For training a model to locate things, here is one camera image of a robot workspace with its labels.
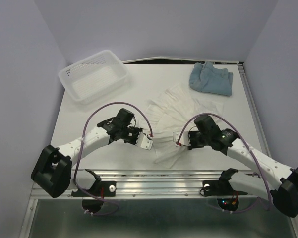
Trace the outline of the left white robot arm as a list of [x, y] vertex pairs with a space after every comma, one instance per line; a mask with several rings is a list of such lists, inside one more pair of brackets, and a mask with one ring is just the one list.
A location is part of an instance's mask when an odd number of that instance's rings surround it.
[[59, 147], [46, 146], [31, 173], [32, 181], [52, 198], [69, 189], [79, 189], [92, 196], [100, 196], [103, 189], [114, 196], [116, 185], [102, 183], [92, 170], [78, 170], [79, 161], [118, 140], [150, 150], [152, 140], [142, 128], [130, 125], [133, 117], [129, 110], [120, 109], [115, 117], [100, 122], [82, 137]]

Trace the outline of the light blue denim skirt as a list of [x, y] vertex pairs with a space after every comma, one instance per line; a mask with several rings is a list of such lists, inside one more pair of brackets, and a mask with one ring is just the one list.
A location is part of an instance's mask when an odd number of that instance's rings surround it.
[[211, 62], [196, 63], [189, 77], [189, 86], [197, 92], [229, 97], [232, 95], [233, 76], [228, 69], [215, 68]]

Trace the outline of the white skirt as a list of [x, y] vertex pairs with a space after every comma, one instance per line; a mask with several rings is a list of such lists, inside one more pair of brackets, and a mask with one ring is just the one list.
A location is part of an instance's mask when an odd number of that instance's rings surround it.
[[175, 85], [147, 103], [144, 114], [153, 130], [155, 164], [170, 169], [187, 153], [173, 142], [173, 133], [181, 132], [193, 116], [201, 113], [222, 115], [224, 105], [193, 97], [181, 84]]

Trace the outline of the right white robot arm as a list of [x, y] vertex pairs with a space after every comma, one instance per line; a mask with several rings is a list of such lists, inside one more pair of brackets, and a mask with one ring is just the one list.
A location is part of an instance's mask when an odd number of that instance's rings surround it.
[[189, 150], [211, 147], [214, 151], [235, 159], [255, 175], [237, 169], [224, 170], [217, 180], [205, 180], [200, 195], [229, 196], [254, 195], [274, 205], [282, 214], [294, 218], [298, 215], [298, 167], [279, 163], [249, 145], [231, 126], [221, 130], [214, 122], [214, 114], [199, 114], [190, 119], [197, 130], [188, 134]]

